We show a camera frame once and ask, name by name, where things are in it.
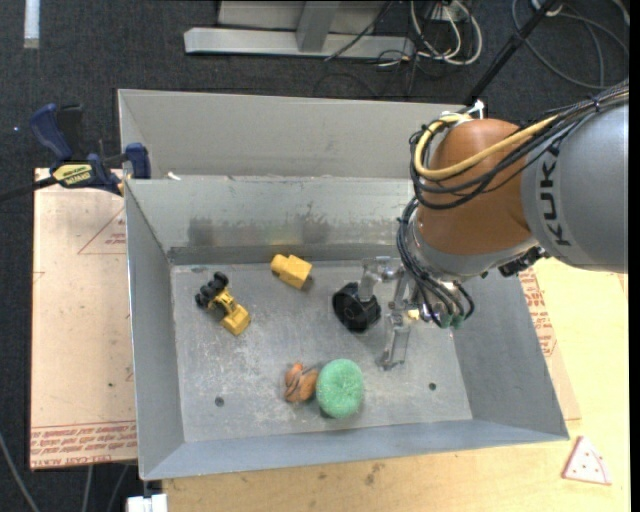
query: black cable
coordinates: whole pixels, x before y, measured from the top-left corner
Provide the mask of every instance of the black cable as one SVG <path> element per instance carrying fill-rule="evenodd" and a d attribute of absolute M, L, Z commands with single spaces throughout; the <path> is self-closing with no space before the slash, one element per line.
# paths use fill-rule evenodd
<path fill-rule="evenodd" d="M 405 38 L 404 45 L 402 46 L 402 51 L 400 52 L 402 55 L 406 55 L 405 49 L 407 47 L 407 42 L 408 42 L 408 39 Z M 384 97 L 384 94 L 387 92 L 387 89 L 391 85 L 391 82 L 393 81 L 393 79 L 397 76 L 398 70 L 400 69 L 400 66 L 402 66 L 402 64 L 403 64 L 403 60 L 401 58 L 400 61 L 396 64 L 395 69 L 393 70 L 393 74 L 391 75 L 390 78 L 387 79 L 384 87 L 380 91 L 379 97 Z"/>
<path fill-rule="evenodd" d="M 27 486 L 25 485 L 24 480 L 20 476 L 20 472 L 18 471 L 18 468 L 16 467 L 15 463 L 13 462 L 13 459 L 11 458 L 11 454 L 9 453 L 9 448 L 7 448 L 7 444 L 4 441 L 2 432 L 0 432 L 0 451 L 4 455 L 4 459 L 6 460 L 7 465 L 9 466 L 9 471 L 11 472 L 13 479 L 18 485 L 18 488 L 20 489 L 22 496 L 29 504 L 29 507 L 33 512 L 40 512 L 40 509 L 38 508 L 35 501 L 33 500 L 33 497 L 31 496 L 31 493 L 27 489 Z"/>
<path fill-rule="evenodd" d="M 413 277 L 414 281 L 416 282 L 418 289 L 420 290 L 420 293 L 423 295 L 423 298 L 425 299 L 425 306 L 427 307 L 427 310 L 429 311 L 429 314 L 432 317 L 434 317 L 435 315 L 433 314 L 433 310 L 427 298 L 427 293 L 425 289 L 430 291 L 433 295 L 436 296 L 436 298 L 438 298 L 444 304 L 445 308 L 447 309 L 447 314 L 451 318 L 453 318 L 454 315 L 456 314 L 456 309 L 460 316 L 466 318 L 468 314 L 465 314 L 464 307 L 462 306 L 462 303 L 459 301 L 459 299 L 455 297 L 455 295 L 451 293 L 446 288 L 446 286 L 444 286 L 441 283 L 438 283 L 428 274 L 428 272 L 422 269 L 419 263 L 410 254 L 406 246 L 406 228 L 409 223 L 409 219 L 411 218 L 411 215 L 413 214 L 417 206 L 418 206 L 418 200 L 417 198 L 414 198 L 407 204 L 407 206 L 405 207 L 402 213 L 402 217 L 399 219 L 400 227 L 398 228 L 396 244 L 398 246 L 398 252 L 400 253 L 400 259 L 403 265 L 405 266 L 406 270 L 409 272 L 409 274 Z"/>
<path fill-rule="evenodd" d="M 480 95 L 484 92 L 486 87 L 491 83 L 493 78 L 498 74 L 498 72 L 502 69 L 502 67 L 507 63 L 507 61 L 513 56 L 513 54 L 522 46 L 525 42 L 529 34 L 533 31 L 536 25 L 542 21 L 547 14 L 547 12 L 552 9 L 555 4 L 557 4 L 559 0 L 545 0 L 541 5 L 540 9 L 537 10 L 529 21 L 527 21 L 521 28 L 519 28 L 515 34 L 511 36 L 507 44 L 502 47 L 500 51 L 496 54 L 489 69 L 485 72 L 485 74 L 480 78 L 480 81 L 471 89 L 471 92 L 467 95 L 466 99 L 463 101 L 465 105 L 471 105 L 476 98 L 479 98 Z"/>
<path fill-rule="evenodd" d="M 442 328 L 442 322 L 440 322 L 438 315 L 434 313 L 433 308 L 431 307 L 431 303 L 429 302 L 429 299 L 427 297 L 427 292 L 425 292 L 424 288 L 422 288 L 419 284 L 416 283 L 416 286 L 418 287 L 418 291 L 420 292 L 420 295 L 422 295 L 423 304 L 425 308 L 427 308 L 427 313 L 429 313 L 429 318 L 433 320 L 433 323 L 435 323 L 438 327 Z M 420 312 L 420 318 L 422 318 L 422 320 L 425 322 L 429 320 L 422 316 L 422 311 Z"/>
<path fill-rule="evenodd" d="M 453 284 L 456 285 L 456 288 L 458 288 L 458 290 L 460 290 L 460 293 L 463 295 L 463 297 L 466 299 L 467 303 L 469 304 L 469 311 L 467 311 L 467 314 L 464 317 L 464 319 L 466 320 L 471 315 L 473 315 L 474 311 L 476 310 L 475 302 L 473 302 L 473 299 L 471 298 L 471 295 L 469 294 L 469 292 L 467 292 L 467 290 L 464 289 L 462 284 L 460 284 L 458 282 L 454 282 Z"/>
<path fill-rule="evenodd" d="M 458 206 L 462 206 L 465 203 L 468 203 L 469 201 L 480 195 L 482 191 L 489 186 L 491 179 L 492 178 L 490 177 L 485 177 L 471 192 L 465 195 L 461 195 L 457 199 L 448 203 L 433 203 L 425 199 L 422 194 L 418 194 L 416 197 L 418 198 L 418 201 L 420 201 L 420 204 L 432 210 L 447 210 L 456 208 Z"/>
<path fill-rule="evenodd" d="M 369 84 L 367 84 L 364 80 L 358 78 L 355 75 L 350 75 L 349 73 L 329 73 L 327 75 L 324 75 L 313 86 L 313 91 L 311 91 L 311 96 L 314 96 L 314 97 L 317 96 L 318 95 L 318 89 L 320 88 L 320 86 L 326 80 L 328 80 L 330 78 L 334 78 L 334 77 L 346 78 L 346 79 L 352 80 L 353 82 L 357 83 L 360 87 L 365 89 L 371 95 L 372 98 L 377 98 L 378 97 L 378 93 L 376 93 L 376 91 L 374 91 L 373 88 Z"/>
<path fill-rule="evenodd" d="M 426 2 L 426 5 L 423 7 L 427 7 L 428 10 L 425 10 L 424 14 L 422 15 L 422 27 L 420 27 L 420 32 L 418 32 L 417 30 L 415 30 L 414 27 L 414 31 L 416 33 L 416 35 L 418 36 L 419 41 L 422 43 L 422 48 L 426 48 L 429 49 L 429 45 L 430 43 L 425 39 L 425 32 L 427 31 L 427 27 L 429 27 L 431 25 L 431 23 L 433 22 L 434 16 L 437 14 L 439 16 L 441 16 L 440 12 L 442 10 L 442 3 L 441 2 Z M 409 11 L 409 19 L 411 20 L 411 11 Z M 440 55 L 440 57 L 444 57 L 444 54 L 442 52 L 438 52 L 438 54 Z"/>
<path fill-rule="evenodd" d="M 578 123 L 575 123 L 574 126 L 572 126 L 571 128 L 568 128 L 566 132 L 564 132 L 561 136 L 557 137 L 556 139 L 554 139 L 551 144 L 555 144 L 556 141 L 560 140 L 560 142 L 562 142 L 562 140 L 564 140 L 570 133 L 572 133 L 572 131 L 577 127 Z M 533 165 L 536 161 L 538 161 L 538 159 L 540 159 L 543 155 L 545 154 L 544 150 L 541 150 L 534 158 L 530 159 L 529 161 L 527 161 L 527 163 L 525 165 L 523 165 L 522 167 L 516 169 L 515 171 L 513 171 L 513 173 L 511 174 L 511 176 L 509 176 L 508 178 L 506 178 L 505 180 L 503 180 L 499 185 L 496 185 L 495 187 L 492 188 L 488 188 L 482 191 L 482 194 L 488 194 L 490 192 L 494 192 L 495 190 L 498 190 L 499 188 L 503 187 L 504 185 L 506 185 L 508 182 L 510 182 L 512 179 L 514 179 L 516 176 L 518 176 L 519 174 L 521 174 L 524 170 L 526 170 L 527 168 L 529 168 L 529 166 Z M 514 157 L 514 160 L 519 160 L 520 158 L 522 158 L 522 156 L 519 156 L 518 158 Z M 503 159 L 503 161 L 501 161 L 496 167 L 494 167 L 494 169 L 492 171 L 490 171 L 490 176 L 491 176 L 491 180 L 492 181 L 495 178 L 496 172 L 495 171 L 500 171 L 502 170 L 504 167 L 508 167 L 509 165 L 512 165 L 513 162 L 510 162 L 507 160 L 507 157 L 505 157 L 505 159 Z M 433 189 L 435 190 L 435 193 L 448 193 L 451 195 L 457 195 L 457 196 L 464 196 L 464 194 L 460 194 L 457 189 L 463 187 L 463 189 L 468 188 L 468 185 L 471 184 L 475 184 L 478 183 L 485 178 L 486 175 L 483 176 L 479 176 L 473 180 L 469 180 L 467 182 L 465 182 L 462 185 L 458 185 L 455 187 L 449 187 L 448 189 L 444 189 L 442 182 L 438 182 L 437 185 L 440 188 L 437 189 Z M 425 190 L 425 191 L 431 191 L 432 187 L 427 187 L 425 185 L 420 184 L 420 190 Z"/>
<path fill-rule="evenodd" d="M 413 58 L 413 62 L 411 65 L 411 75 L 409 77 L 409 84 L 405 87 L 405 97 L 409 98 L 411 96 L 411 91 L 413 90 L 413 84 L 416 78 L 416 69 L 418 67 L 418 59 L 416 56 Z"/>
<path fill-rule="evenodd" d="M 517 18 L 517 14 L 516 14 L 516 5 L 517 5 L 517 0 L 513 0 L 512 4 L 511 4 L 511 17 L 513 19 L 513 23 L 514 23 L 516 29 L 520 30 L 521 27 L 519 25 L 519 20 Z M 563 17 L 563 18 L 571 18 L 571 19 L 576 19 L 578 21 L 581 21 L 587 27 L 589 32 L 592 34 L 592 38 L 595 39 L 595 41 L 596 41 L 596 51 L 598 51 L 599 64 L 600 64 L 600 82 L 598 84 L 591 84 L 591 83 L 588 83 L 588 82 L 583 82 L 582 80 L 575 79 L 575 78 L 563 73 L 558 68 L 553 66 L 547 59 L 545 59 L 542 56 L 542 54 L 536 49 L 536 47 L 531 44 L 530 41 L 524 41 L 524 43 L 529 48 L 529 50 L 531 50 L 531 52 L 534 54 L 534 56 L 544 66 L 546 66 L 552 73 L 556 74 L 560 78 L 562 78 L 562 79 L 564 79 L 564 80 L 566 80 L 568 82 L 571 82 L 573 84 L 579 85 L 581 87 L 588 88 L 588 89 L 604 89 L 606 87 L 609 87 L 608 85 L 604 85 L 602 83 L 603 80 L 604 80 L 604 77 L 603 77 L 603 62 L 602 62 L 602 54 L 601 54 L 601 51 L 600 51 L 600 44 L 597 42 L 597 38 L 595 37 L 595 34 L 593 33 L 593 30 L 591 29 L 590 26 L 593 26 L 593 27 L 601 30 L 602 32 L 607 34 L 609 37 L 611 37 L 623 49 L 623 51 L 624 51 L 624 53 L 625 53 L 625 55 L 627 57 L 629 57 L 629 50 L 627 49 L 627 47 L 624 44 L 624 42 L 621 41 L 609 29 L 607 29 L 606 27 L 600 25 L 599 23 L 597 23 L 597 22 L 595 22 L 593 20 L 590 20 L 588 18 L 585 18 L 585 17 L 581 16 L 574 8 L 572 8 L 572 7 L 570 7 L 570 8 L 573 10 L 574 13 L 576 13 L 576 15 L 560 13 L 558 16 Z"/>
<path fill-rule="evenodd" d="M 335 52 L 334 54 L 330 55 L 329 57 L 327 57 L 326 59 L 324 59 L 325 62 L 329 62 L 330 60 L 335 59 L 336 57 L 340 57 L 340 55 L 342 55 L 344 52 L 346 52 L 347 50 L 353 48 L 353 46 L 360 41 L 360 39 L 362 39 L 367 32 L 369 32 L 369 30 L 371 30 L 373 27 L 376 26 L 376 24 L 384 17 L 385 14 L 387 14 L 387 12 L 389 11 L 389 9 L 391 9 L 391 6 L 393 5 L 392 1 L 388 1 L 385 3 L 385 5 L 382 7 L 382 9 L 380 10 L 380 12 L 378 13 L 378 15 L 375 17 L 375 19 L 369 23 L 363 30 L 362 32 L 360 32 L 356 37 L 353 38 L 352 41 L 350 41 L 348 44 L 344 45 L 342 48 L 340 48 L 337 52 Z"/>
<path fill-rule="evenodd" d="M 55 185 L 56 183 L 58 183 L 58 180 L 56 180 L 53 176 L 49 176 L 48 178 L 30 183 L 29 185 L 9 190 L 8 192 L 0 194 L 0 203 L 9 201 L 10 199 L 15 199 L 16 197 L 24 196 L 31 192 L 35 192 L 36 190 L 40 190 L 41 188 L 50 187 L 51 185 Z"/>
<path fill-rule="evenodd" d="M 89 509 L 89 493 L 91 492 L 91 482 L 93 480 L 93 465 L 87 470 L 87 481 L 84 486 L 84 495 L 82 496 L 81 512 L 87 512 Z"/>
<path fill-rule="evenodd" d="M 468 60 L 471 59 L 471 56 L 473 55 L 474 52 L 474 43 L 475 43 L 475 37 L 473 37 L 473 23 L 471 23 L 471 19 L 473 18 L 473 11 L 475 8 L 477 8 L 478 6 L 476 5 L 476 2 L 471 3 L 471 5 L 469 6 L 469 15 L 466 17 L 465 19 L 465 23 L 463 23 L 462 25 L 462 29 L 464 30 L 465 27 L 471 27 L 471 35 L 469 37 L 469 40 L 471 41 L 469 43 L 469 47 L 467 48 L 466 53 L 464 53 L 464 59 L 462 62 L 467 62 Z"/>
<path fill-rule="evenodd" d="M 111 493 L 111 498 L 109 498 L 109 503 L 107 504 L 107 508 L 106 508 L 107 512 L 111 512 L 111 510 L 113 509 L 113 506 L 115 505 L 116 500 L 118 499 L 118 493 L 120 492 L 120 486 L 122 485 L 122 482 L 124 481 L 124 477 L 126 476 L 127 471 L 129 471 L 130 467 L 131 466 L 129 466 L 128 464 L 124 465 L 124 469 L 120 473 L 120 476 L 118 477 L 118 481 L 116 482 L 116 485 L 113 488 L 113 491 Z"/>

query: metal stand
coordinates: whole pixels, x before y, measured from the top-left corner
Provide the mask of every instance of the metal stand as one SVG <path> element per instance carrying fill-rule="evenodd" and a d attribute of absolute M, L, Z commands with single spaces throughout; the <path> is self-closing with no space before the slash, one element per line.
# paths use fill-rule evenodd
<path fill-rule="evenodd" d="M 192 28 L 184 34 L 187 54 L 249 54 L 329 57 L 350 44 L 355 34 L 329 33 L 339 15 L 341 2 L 304 2 L 295 31 L 234 28 Z M 411 53 L 413 43 L 405 37 L 362 36 L 340 57 L 375 59 L 386 52 Z"/>

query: gray metal tray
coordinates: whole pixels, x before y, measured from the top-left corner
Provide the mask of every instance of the gray metal tray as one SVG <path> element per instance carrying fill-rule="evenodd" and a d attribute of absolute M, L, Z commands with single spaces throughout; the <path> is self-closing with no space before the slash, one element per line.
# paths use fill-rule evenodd
<path fill-rule="evenodd" d="M 142 478 L 566 438 L 517 279 L 469 282 L 472 319 L 455 331 L 416 322 L 407 361 L 390 371 L 375 364 L 382 322 L 354 335 L 335 318 L 331 296 L 360 278 L 360 260 L 396 256 L 395 219 L 410 190 L 403 179 L 354 177 L 127 182 Z M 308 290 L 272 275 L 276 253 L 314 264 Z M 252 316 L 238 337 L 196 307 L 214 271 Z M 383 313 L 392 291 L 376 288 Z M 336 420 L 314 401 L 284 401 L 288 365 L 340 357 L 364 373 L 358 414 Z"/>

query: green ball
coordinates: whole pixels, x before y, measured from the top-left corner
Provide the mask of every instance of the green ball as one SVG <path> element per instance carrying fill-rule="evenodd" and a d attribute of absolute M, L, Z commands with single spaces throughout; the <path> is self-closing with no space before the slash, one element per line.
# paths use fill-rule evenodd
<path fill-rule="evenodd" d="M 331 361 L 318 375 L 316 398 L 320 408 L 333 418 L 356 413 L 363 393 L 362 371 L 349 359 Z"/>

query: gray carpet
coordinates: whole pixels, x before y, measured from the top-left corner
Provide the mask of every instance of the gray carpet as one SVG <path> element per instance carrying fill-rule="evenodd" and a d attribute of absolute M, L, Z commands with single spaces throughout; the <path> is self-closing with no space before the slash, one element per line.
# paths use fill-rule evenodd
<path fill-rule="evenodd" d="M 565 3 L 628 41 L 628 30 L 613 1 Z M 382 72 L 353 60 L 186 56 L 183 33 L 194 26 L 212 25 L 214 2 L 42 0 L 39 50 L 23 47 L 24 2 L 2 2 L 0 192 L 29 184 L 31 169 L 52 163 L 52 155 L 37 145 L 28 128 L 29 116 L 46 103 L 82 103 L 87 140 L 102 139 L 106 154 L 117 152 L 115 97 L 119 88 L 461 102 L 514 32 L 511 0 L 474 4 L 484 36 L 482 57 L 455 70 L 442 63 L 426 63 L 426 73 L 414 76 L 407 95 L 410 73 Z M 522 20 L 531 14 L 527 5 L 527 0 L 518 2 Z M 406 27 L 407 2 L 397 2 L 377 31 L 404 33 Z M 609 35 L 595 30 L 607 80 L 613 83 L 624 78 L 628 60 L 623 51 Z M 598 80 L 596 49 L 581 22 L 559 17 L 543 20 L 531 41 L 562 72 L 583 81 Z M 552 73 L 523 47 L 487 87 L 483 98 L 491 117 L 518 122 L 593 93 Z M 0 432 L 40 510 L 80 510 L 85 468 L 32 473 L 26 466 L 32 218 L 31 196 L 0 204 Z M 119 465 L 96 467 L 90 511 L 105 510 L 120 472 Z M 123 497 L 142 492 L 135 473 L 129 471 Z M 0 509 L 29 510 L 2 458 Z"/>

